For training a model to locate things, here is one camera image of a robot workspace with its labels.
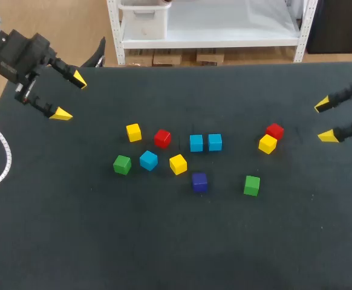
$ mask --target shelf leg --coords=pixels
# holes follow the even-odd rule
[[[114,38],[114,46],[116,48],[116,55],[119,65],[125,64],[125,51],[123,50],[122,36],[120,18],[119,18],[119,9],[118,9],[119,0],[107,0],[110,26]]]
[[[302,62],[302,58],[304,57],[305,49],[307,47],[307,42],[309,38],[309,32],[311,29],[313,18],[315,16],[318,0],[308,0],[307,2],[307,8],[305,10],[304,16],[302,17],[302,26],[294,62]]]

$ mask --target floor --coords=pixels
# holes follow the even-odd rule
[[[0,17],[2,30],[27,37],[38,32],[73,65],[81,65],[105,36],[106,66],[117,65],[106,0],[0,0]],[[291,63],[293,53],[293,48],[228,49],[225,64]],[[352,54],[305,55],[304,62],[352,62]],[[195,65],[193,52],[185,53],[183,65]],[[0,95],[5,83],[0,76]]]

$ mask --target brown box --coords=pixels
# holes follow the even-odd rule
[[[214,62],[217,65],[222,65],[224,62],[224,50],[220,48],[200,48],[198,49],[197,62]]]
[[[182,50],[155,50],[153,56],[154,65],[180,65],[183,56]]]
[[[154,50],[125,51],[125,63],[128,66],[152,66]]]

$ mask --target black cabinet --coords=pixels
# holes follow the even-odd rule
[[[319,0],[307,51],[352,53],[352,0]]]

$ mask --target metal frame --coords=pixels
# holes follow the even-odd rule
[[[122,45],[123,29],[125,27],[125,21],[120,25],[120,16],[118,4],[119,0],[107,0],[111,31],[114,38],[114,47],[116,48],[116,55],[119,65],[125,64],[125,50]]]
[[[109,10],[109,18],[112,29],[112,34],[114,38],[114,46],[116,48],[116,56],[119,65],[125,64],[125,50],[123,48],[122,39],[123,31],[125,28],[125,21],[122,19],[120,24],[119,20],[119,9],[118,4],[120,0],[106,0]],[[292,0],[285,0],[287,6],[292,4]],[[294,57],[294,62],[302,62],[304,57],[307,41],[309,38],[309,32],[315,16],[315,11],[317,7],[318,0],[304,0],[304,14],[302,16],[302,26],[299,34],[298,44],[296,48],[296,54]]]
[[[304,58],[311,24],[313,23],[313,18],[315,17],[317,3],[318,0],[304,0],[304,8],[306,6],[306,10],[302,15],[301,31],[298,39],[294,62],[302,62],[302,59]]]

